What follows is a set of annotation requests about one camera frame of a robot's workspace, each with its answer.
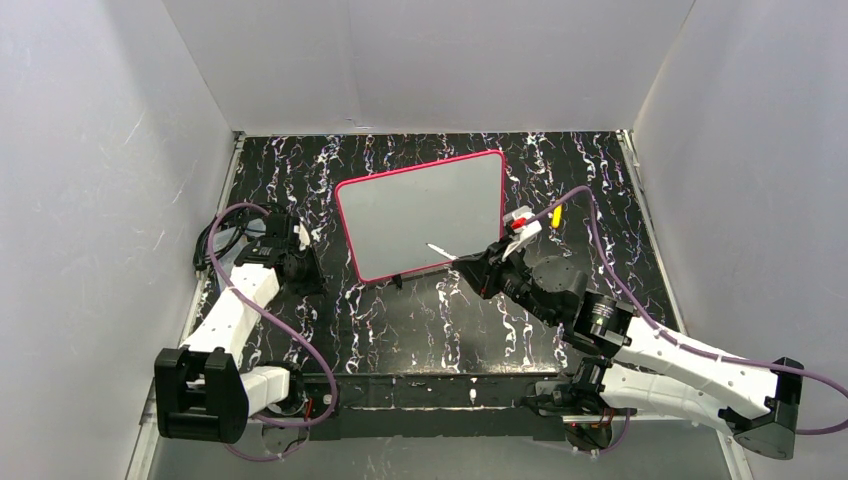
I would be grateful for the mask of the white whiteboard marker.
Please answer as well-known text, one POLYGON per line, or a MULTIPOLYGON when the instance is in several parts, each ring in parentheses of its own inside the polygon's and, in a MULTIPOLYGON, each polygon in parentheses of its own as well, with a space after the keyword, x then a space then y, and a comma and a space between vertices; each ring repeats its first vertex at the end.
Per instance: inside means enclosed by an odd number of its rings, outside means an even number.
POLYGON ((433 250, 438 255, 446 258, 447 260, 454 261, 454 260, 457 259, 456 255, 453 255, 453 254, 447 252, 445 249, 443 249, 443 248, 441 248, 441 247, 439 247, 435 244, 427 243, 427 247, 430 248, 431 250, 433 250))

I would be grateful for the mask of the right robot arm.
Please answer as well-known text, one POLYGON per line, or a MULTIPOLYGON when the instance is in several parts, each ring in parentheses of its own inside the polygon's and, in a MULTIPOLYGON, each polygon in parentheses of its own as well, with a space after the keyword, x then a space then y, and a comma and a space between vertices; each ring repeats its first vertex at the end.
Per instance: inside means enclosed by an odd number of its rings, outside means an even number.
POLYGON ((635 308, 588 287, 588 276, 564 257, 534 265, 504 242, 452 261, 483 299, 503 294, 536 319, 562 330, 584 354, 563 381, 543 381, 523 405, 539 415, 573 410, 648 412, 688 419, 732 437, 764 457, 794 455, 801 364, 782 357, 760 369, 734 364, 703 345, 652 327, 635 308))

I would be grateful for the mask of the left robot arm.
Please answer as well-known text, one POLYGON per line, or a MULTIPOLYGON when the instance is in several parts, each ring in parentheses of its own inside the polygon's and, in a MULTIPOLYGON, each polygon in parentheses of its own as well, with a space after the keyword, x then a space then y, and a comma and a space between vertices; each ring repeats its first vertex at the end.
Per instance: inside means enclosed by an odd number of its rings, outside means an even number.
POLYGON ((200 326, 154 363, 158 430, 172 439, 234 444, 248 420, 310 416, 303 374, 291 362, 241 369, 243 350, 261 311, 282 290, 307 297, 324 291, 324 279, 307 229, 273 213, 265 230, 225 268, 225 283, 200 326))

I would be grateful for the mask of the pink framed whiteboard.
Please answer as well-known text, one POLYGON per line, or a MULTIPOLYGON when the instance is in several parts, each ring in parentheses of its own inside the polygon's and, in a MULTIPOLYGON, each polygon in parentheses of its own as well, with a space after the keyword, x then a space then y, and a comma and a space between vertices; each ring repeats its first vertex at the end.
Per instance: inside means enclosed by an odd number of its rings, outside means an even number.
POLYGON ((353 266, 362 282, 447 263, 502 235, 506 158, 488 150, 345 180, 335 189, 353 266))

